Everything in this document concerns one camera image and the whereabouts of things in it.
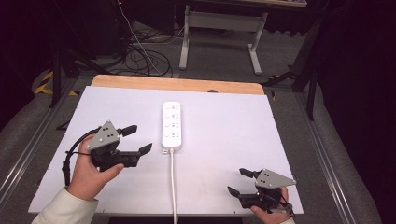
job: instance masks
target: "human hand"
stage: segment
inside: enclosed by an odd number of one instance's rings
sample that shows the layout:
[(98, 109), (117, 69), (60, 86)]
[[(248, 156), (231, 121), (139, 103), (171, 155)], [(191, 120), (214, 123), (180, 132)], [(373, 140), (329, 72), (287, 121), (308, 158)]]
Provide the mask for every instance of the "human hand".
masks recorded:
[[(91, 154), (86, 148), (92, 139), (93, 134), (85, 138), (79, 145), (78, 152)], [(99, 172), (92, 164), (91, 156), (78, 154), (73, 178), (67, 191), (82, 200), (92, 200), (108, 181), (121, 172), (123, 167), (123, 164), (117, 164), (104, 172)]]
[[(280, 191), (283, 196), (280, 201), (286, 203), (289, 199), (288, 189), (286, 187), (280, 187)], [(289, 212), (268, 214), (266, 211), (260, 209), (260, 207), (254, 205), (250, 207), (250, 210), (265, 224), (279, 224), (290, 218)]]

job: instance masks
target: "table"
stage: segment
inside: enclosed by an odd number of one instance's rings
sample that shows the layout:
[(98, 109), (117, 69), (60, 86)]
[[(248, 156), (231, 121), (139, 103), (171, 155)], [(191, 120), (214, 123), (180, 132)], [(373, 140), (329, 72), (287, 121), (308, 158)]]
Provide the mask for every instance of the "table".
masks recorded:
[[(132, 124), (138, 127), (136, 133), (121, 138), (120, 151), (136, 151), (148, 143), (153, 145), (150, 153), (140, 158), (137, 167), (124, 169), (106, 185), (97, 196), (100, 203), (96, 213), (170, 216), (173, 211), (170, 158), (163, 155), (160, 139), (162, 104), (170, 99), (182, 105), (184, 137), (182, 149), (175, 154), (179, 216), (251, 215), (227, 190), (230, 186), (241, 193), (255, 192), (254, 180), (241, 176), (239, 168), (255, 171), (267, 168), (292, 178), (261, 85), (101, 75), (95, 77), (92, 87), (87, 87), (82, 94), (29, 212), (40, 212), (63, 186), (60, 168), (64, 152), (88, 127), (110, 119), (116, 128)], [(303, 208), (297, 188), (290, 186), (289, 193), (295, 213), (301, 214)]]
[[(282, 0), (242, 0), (240, 2), (259, 3), (259, 4), (282, 6), (282, 7), (306, 6), (306, 2), (300, 3), (300, 2), (289, 2)], [(249, 16), (224, 15), (219, 13), (195, 12), (195, 11), (190, 11), (190, 8), (191, 8), (190, 5), (186, 5), (185, 17), (184, 17), (184, 37), (181, 48), (179, 69), (185, 70), (187, 68), (187, 59), (189, 55), (190, 27), (201, 27), (201, 28), (256, 32), (256, 36), (254, 38), (253, 44), (248, 44), (247, 49), (250, 55), (250, 60), (253, 64), (254, 73), (256, 75), (260, 75), (262, 73), (262, 69), (260, 67), (260, 63), (257, 58), (256, 48), (262, 36), (262, 30), (264, 28), (265, 21), (268, 15), (266, 10), (264, 10), (261, 17), (249, 17)]]

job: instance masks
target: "white board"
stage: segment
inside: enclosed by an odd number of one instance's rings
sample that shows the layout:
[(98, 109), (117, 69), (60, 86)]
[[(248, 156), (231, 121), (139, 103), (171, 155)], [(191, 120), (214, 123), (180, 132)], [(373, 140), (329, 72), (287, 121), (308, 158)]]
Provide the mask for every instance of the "white board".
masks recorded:
[[(116, 129), (137, 125), (136, 133), (121, 138), (120, 151), (153, 145), (137, 167), (125, 168), (105, 186), (96, 197), (100, 201), (96, 213), (171, 215), (171, 158), (163, 155), (161, 146), (167, 101), (181, 102), (182, 149), (174, 155), (179, 216), (250, 215), (227, 190), (230, 186), (241, 193), (257, 191), (254, 179), (240, 175), (239, 168), (266, 168), (292, 178), (265, 95), (87, 87), (29, 212), (40, 212), (64, 186), (65, 152), (84, 133), (111, 120)], [(293, 210), (301, 214), (297, 189), (288, 188)]]

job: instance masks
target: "white cable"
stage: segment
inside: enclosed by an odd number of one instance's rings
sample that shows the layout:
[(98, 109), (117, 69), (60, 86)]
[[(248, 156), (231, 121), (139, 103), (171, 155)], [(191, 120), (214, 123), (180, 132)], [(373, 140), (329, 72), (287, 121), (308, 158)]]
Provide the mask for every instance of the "white cable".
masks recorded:
[(131, 33), (134, 35), (134, 38), (136, 39), (136, 41), (137, 41), (137, 43), (139, 44), (140, 48), (143, 50), (143, 52), (145, 52), (145, 54), (146, 54), (146, 56), (148, 57), (148, 60), (149, 60), (149, 62), (151, 63), (152, 67), (155, 69), (155, 71), (158, 72), (158, 74), (152, 74), (152, 75), (155, 76), (155, 75), (161, 74), (161, 72), (158, 71), (157, 67), (154, 66), (154, 63), (152, 63), (150, 57), (149, 57), (148, 54), (146, 53), (146, 51), (145, 51), (145, 49), (143, 48), (143, 46), (140, 44), (139, 39), (138, 39), (137, 36), (134, 34), (134, 31), (132, 31), (131, 23), (129, 23), (128, 19), (127, 19), (126, 16), (123, 14), (122, 7), (121, 7), (121, 4), (120, 4), (120, 0), (117, 0), (117, 2), (119, 3), (119, 7), (120, 7), (120, 11), (121, 11), (122, 17), (123, 17), (123, 18), (126, 20), (126, 22), (128, 23), (128, 27), (129, 27), (129, 29), (131, 30)]
[(176, 215), (176, 196), (175, 196), (175, 179), (174, 179), (174, 162), (173, 162), (173, 155), (174, 150), (171, 148), (171, 180), (172, 180), (172, 203), (174, 209), (174, 224), (177, 224), (177, 215)]

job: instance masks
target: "power strip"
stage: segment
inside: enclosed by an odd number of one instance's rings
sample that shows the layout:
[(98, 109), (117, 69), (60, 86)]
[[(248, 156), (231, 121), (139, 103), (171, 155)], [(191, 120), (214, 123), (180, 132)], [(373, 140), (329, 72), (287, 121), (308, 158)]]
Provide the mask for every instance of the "power strip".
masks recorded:
[(163, 103), (163, 154), (171, 154), (171, 183), (174, 224), (177, 224), (177, 207), (174, 179), (174, 152), (181, 149), (181, 105)]
[(179, 102), (163, 103), (163, 154), (181, 150), (181, 105)]

